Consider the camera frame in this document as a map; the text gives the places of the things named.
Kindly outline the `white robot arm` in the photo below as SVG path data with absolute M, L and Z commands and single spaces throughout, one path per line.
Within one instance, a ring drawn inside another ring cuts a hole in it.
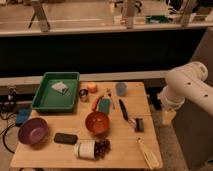
M 166 85 L 158 94 L 164 125 L 171 124 L 186 99 L 213 117 L 213 87 L 205 83 L 207 77 L 208 69 L 199 61 L 175 67 L 166 73 Z

